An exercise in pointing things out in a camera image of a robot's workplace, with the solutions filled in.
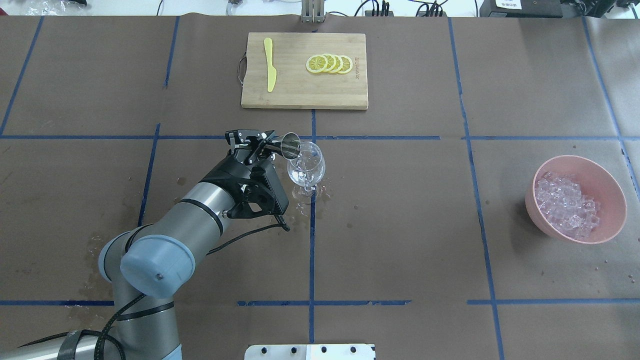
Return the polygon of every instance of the cutting board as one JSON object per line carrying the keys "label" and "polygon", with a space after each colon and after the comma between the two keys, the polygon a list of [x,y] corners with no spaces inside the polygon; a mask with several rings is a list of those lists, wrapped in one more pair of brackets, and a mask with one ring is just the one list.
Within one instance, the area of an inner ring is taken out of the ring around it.
{"label": "cutting board", "polygon": [[[273,40],[276,85],[267,92],[264,38]],[[347,74],[311,74],[306,64],[316,54],[347,55],[353,68]],[[367,44],[364,34],[249,33],[243,108],[366,110]]]}

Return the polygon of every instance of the blue joint cap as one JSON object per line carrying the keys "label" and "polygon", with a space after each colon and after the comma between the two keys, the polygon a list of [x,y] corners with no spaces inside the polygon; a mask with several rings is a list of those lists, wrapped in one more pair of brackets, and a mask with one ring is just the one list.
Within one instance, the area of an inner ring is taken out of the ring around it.
{"label": "blue joint cap", "polygon": [[173,296],[191,278],[196,259],[182,242],[153,234],[134,242],[122,257],[120,271],[138,291],[157,299]]}

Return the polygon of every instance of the stain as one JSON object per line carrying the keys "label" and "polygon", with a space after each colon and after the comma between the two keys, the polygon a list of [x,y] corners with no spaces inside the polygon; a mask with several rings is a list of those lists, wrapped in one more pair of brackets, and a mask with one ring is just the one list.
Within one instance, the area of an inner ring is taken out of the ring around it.
{"label": "stain", "polygon": [[[107,244],[109,239],[97,232],[91,233],[91,237],[86,242],[84,252],[84,265],[88,269],[88,277],[82,287],[78,289],[79,298],[82,300],[107,300],[113,299],[111,285],[106,282],[98,270],[98,257],[103,246]],[[78,322],[78,328],[91,329],[95,326],[101,326],[104,323],[104,317],[98,315],[95,311],[98,307],[88,306],[66,306],[69,309],[67,318]]]}
{"label": "stain", "polygon": [[0,185],[4,185],[4,182],[7,181],[7,179],[9,179],[9,177],[11,177],[11,175],[13,175],[13,171],[9,173],[9,175],[5,176],[4,179],[2,180],[2,182],[0,182]]}

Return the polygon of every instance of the black device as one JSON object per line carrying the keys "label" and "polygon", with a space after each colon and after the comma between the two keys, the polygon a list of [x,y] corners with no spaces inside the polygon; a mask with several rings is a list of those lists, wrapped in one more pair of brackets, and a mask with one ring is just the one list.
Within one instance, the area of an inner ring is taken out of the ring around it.
{"label": "black device", "polygon": [[485,0],[481,17],[550,17],[563,16],[560,0]]}

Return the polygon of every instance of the white label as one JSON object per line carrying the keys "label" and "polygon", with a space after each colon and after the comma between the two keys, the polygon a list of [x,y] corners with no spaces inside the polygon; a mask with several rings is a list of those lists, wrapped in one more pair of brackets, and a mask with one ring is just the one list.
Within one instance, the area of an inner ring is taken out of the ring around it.
{"label": "white label", "polygon": [[504,9],[522,10],[522,3],[520,3],[520,0],[495,0],[495,5]]}

